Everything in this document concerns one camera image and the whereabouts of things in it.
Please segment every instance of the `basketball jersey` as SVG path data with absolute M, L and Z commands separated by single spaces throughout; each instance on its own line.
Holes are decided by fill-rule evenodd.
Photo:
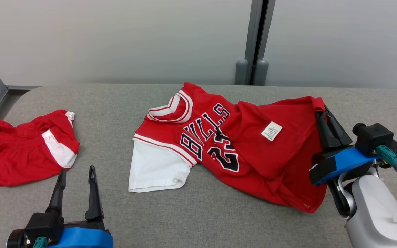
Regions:
M 182 187 L 202 163 L 219 180 L 266 201 L 315 212 L 326 186 L 309 180 L 321 152 L 321 98 L 232 104 L 184 83 L 166 106 L 150 108 L 134 135 L 130 192 Z

